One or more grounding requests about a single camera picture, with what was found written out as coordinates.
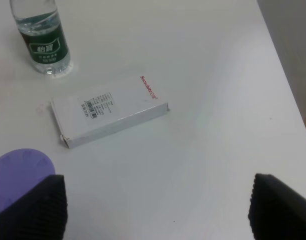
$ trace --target barcode sticker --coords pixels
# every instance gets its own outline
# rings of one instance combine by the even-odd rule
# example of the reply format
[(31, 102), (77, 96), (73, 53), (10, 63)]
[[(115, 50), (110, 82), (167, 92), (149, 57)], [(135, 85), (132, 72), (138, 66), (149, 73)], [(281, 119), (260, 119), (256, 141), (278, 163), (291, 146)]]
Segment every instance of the barcode sticker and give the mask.
[(98, 94), (94, 97), (83, 96), (78, 98), (83, 114), (89, 125), (114, 116), (117, 108), (110, 92)]

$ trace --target white box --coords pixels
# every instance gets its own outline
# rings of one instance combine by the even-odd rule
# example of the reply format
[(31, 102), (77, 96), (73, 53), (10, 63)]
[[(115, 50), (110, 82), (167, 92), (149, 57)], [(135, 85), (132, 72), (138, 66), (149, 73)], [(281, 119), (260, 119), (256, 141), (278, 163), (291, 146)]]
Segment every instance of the white box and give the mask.
[(68, 148), (159, 117), (169, 110), (168, 102), (145, 76), (55, 97), (51, 105), (60, 138)]

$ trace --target barcode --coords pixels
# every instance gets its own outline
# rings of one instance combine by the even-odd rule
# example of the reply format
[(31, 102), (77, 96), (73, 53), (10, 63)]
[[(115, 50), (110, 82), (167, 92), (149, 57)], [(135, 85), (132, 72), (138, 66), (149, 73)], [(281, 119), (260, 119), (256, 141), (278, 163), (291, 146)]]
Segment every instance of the barcode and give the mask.
[(94, 107), (93, 107), (91, 101), (87, 101), (86, 104), (87, 104), (89, 112), (92, 114), (92, 119), (95, 119), (97, 117), (97, 114), (93, 113), (95, 110), (94, 110)]

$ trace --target gray wall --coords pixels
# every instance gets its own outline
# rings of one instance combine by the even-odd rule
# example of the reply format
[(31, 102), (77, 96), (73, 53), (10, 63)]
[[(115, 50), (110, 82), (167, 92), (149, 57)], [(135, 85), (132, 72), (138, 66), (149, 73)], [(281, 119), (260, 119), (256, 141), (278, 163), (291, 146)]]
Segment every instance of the gray wall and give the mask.
[(306, 0), (258, 0), (302, 118), (306, 117)]

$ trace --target green bottle label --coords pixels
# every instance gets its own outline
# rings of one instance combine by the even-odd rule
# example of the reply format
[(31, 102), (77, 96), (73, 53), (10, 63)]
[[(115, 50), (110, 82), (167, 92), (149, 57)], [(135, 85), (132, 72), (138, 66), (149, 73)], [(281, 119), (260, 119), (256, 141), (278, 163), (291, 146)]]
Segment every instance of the green bottle label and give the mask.
[(61, 24), (44, 35), (30, 36), (21, 32), (32, 59), (39, 64), (53, 64), (68, 54)]

